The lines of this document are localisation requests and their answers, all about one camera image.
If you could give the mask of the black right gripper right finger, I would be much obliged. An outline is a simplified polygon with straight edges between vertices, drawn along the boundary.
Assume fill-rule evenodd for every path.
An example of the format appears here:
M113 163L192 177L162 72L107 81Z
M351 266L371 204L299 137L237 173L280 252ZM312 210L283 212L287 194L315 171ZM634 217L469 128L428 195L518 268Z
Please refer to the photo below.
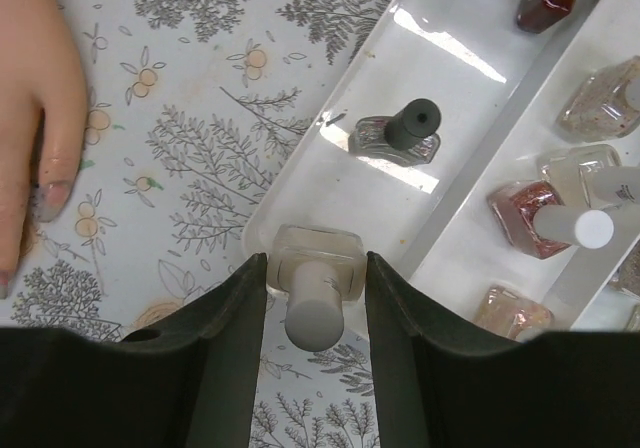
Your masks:
M370 253L365 305L385 447L635 447L639 337L518 343L458 316Z

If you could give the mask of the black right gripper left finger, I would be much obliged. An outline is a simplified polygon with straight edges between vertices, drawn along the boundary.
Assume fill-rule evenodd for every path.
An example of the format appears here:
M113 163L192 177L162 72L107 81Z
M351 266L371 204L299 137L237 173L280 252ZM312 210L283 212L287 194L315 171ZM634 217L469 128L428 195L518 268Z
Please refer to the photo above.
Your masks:
M245 447L267 258L120 342L62 328L1 332L5 447Z

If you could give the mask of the clear nail polish bottle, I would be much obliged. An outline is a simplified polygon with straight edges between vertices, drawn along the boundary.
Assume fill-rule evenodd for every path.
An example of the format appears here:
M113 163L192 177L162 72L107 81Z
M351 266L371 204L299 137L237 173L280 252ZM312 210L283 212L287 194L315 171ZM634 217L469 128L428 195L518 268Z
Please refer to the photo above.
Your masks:
M343 305L359 300L367 257L351 232L282 225L267 264L267 287L287 298L285 332L298 348L333 347L345 327Z

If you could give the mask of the mannequin hand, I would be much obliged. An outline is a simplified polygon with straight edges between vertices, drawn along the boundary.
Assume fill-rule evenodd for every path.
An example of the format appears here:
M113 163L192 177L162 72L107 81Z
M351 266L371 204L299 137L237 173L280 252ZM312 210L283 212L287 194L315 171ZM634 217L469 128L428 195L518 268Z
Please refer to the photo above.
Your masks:
M53 220L77 176L88 114L79 51L56 0L1 0L1 294L23 228Z

